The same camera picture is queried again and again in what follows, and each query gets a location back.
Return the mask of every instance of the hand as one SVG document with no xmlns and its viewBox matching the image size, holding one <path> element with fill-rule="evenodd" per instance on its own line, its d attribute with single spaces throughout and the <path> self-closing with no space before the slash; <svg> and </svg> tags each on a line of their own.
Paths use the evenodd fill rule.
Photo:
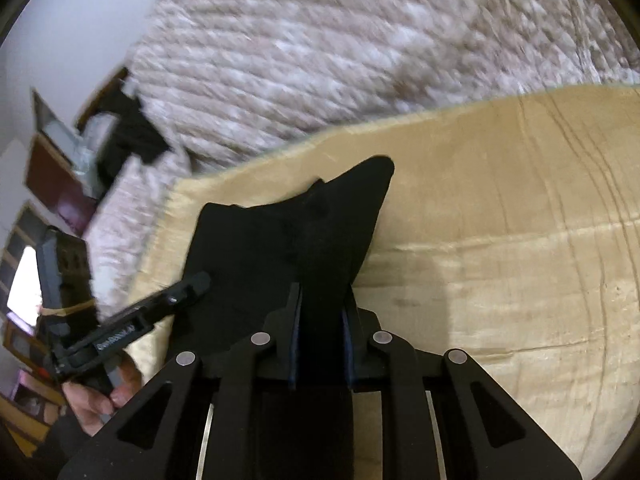
<svg viewBox="0 0 640 480">
<path fill-rule="evenodd" d="M 62 385 L 62 391 L 82 430 L 90 436 L 98 433 L 104 425 L 100 415 L 113 415 L 117 408 L 124 406 L 142 388 L 142 374 L 126 352 L 123 352 L 118 371 L 122 384 L 114 388 L 109 397 L 93 388 L 71 381 Z"/>
</svg>

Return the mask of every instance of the screw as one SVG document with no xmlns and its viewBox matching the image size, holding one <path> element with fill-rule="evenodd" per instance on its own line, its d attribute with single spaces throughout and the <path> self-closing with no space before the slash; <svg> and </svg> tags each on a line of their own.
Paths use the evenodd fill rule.
<svg viewBox="0 0 640 480">
<path fill-rule="evenodd" d="M 271 341 L 271 336 L 266 332 L 256 332 L 251 336 L 251 342 L 256 346 L 266 345 Z"/>
<path fill-rule="evenodd" d="M 452 350 L 451 352 L 449 352 L 448 357 L 449 361 L 457 365 L 463 365 L 464 363 L 466 363 L 466 352 L 463 352 L 462 350 Z"/>
<path fill-rule="evenodd" d="M 373 335 L 373 341 L 381 345 L 391 343 L 393 338 L 394 337 L 389 332 L 385 332 L 384 330 L 380 330 Z"/>
<path fill-rule="evenodd" d="M 175 362 L 177 362 L 180 366 L 189 366 L 196 360 L 196 354 L 193 352 L 180 352 L 178 357 L 175 358 Z"/>
</svg>

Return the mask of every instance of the light from window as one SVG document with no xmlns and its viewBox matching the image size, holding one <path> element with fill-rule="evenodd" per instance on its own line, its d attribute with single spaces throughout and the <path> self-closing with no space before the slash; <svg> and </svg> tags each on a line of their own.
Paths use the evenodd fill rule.
<svg viewBox="0 0 640 480">
<path fill-rule="evenodd" d="M 31 326 L 36 326 L 42 306 L 42 292 L 36 264 L 36 251 L 33 247 L 24 248 L 6 306 L 20 319 Z"/>
</svg>

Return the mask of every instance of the wooden door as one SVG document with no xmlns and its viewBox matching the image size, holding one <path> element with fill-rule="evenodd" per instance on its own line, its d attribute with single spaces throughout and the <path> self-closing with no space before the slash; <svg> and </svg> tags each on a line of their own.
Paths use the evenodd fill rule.
<svg viewBox="0 0 640 480">
<path fill-rule="evenodd" d="M 58 215 L 81 236 L 96 210 L 96 201 L 82 193 L 68 162 L 60 156 L 49 140 L 37 134 L 31 147 L 27 188 L 49 211 Z"/>
</svg>

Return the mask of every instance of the metal pin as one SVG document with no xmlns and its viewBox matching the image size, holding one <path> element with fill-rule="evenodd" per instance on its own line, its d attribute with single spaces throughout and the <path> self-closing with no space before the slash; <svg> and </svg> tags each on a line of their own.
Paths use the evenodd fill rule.
<svg viewBox="0 0 640 480">
<path fill-rule="evenodd" d="M 440 480 L 447 480 L 447 471 L 444 465 L 444 453 L 442 452 L 442 439 L 440 438 L 440 428 L 436 418 L 436 409 L 433 405 L 433 396 L 430 391 L 426 391 L 429 414 L 431 415 L 431 426 L 433 427 L 433 437 L 436 441 L 436 457 L 438 458 L 438 469 L 440 470 Z"/>
<path fill-rule="evenodd" d="M 256 332 L 251 336 L 251 342 L 257 346 L 266 345 L 269 341 L 271 341 L 271 336 L 266 332 Z"/>
<path fill-rule="evenodd" d="M 180 352 L 178 357 L 175 358 L 175 362 L 177 362 L 180 366 L 189 366 L 196 360 L 196 354 L 193 352 Z"/>
<path fill-rule="evenodd" d="M 394 337 L 389 332 L 385 332 L 384 330 L 380 330 L 373 335 L 373 341 L 380 345 L 391 343 L 393 338 Z"/>
<path fill-rule="evenodd" d="M 463 352 L 462 350 L 452 350 L 451 352 L 449 352 L 448 357 L 449 361 L 457 365 L 463 365 L 464 363 L 466 363 L 466 352 Z"/>
<path fill-rule="evenodd" d="M 196 480 L 202 480 L 204 473 L 204 462 L 207 458 L 207 444 L 209 443 L 209 433 L 211 431 L 211 423 L 213 421 L 213 404 L 209 405 L 207 413 L 207 421 L 204 425 L 204 433 L 202 434 L 202 443 L 200 444 L 200 456 L 198 457 L 198 468 L 196 470 Z"/>
</svg>

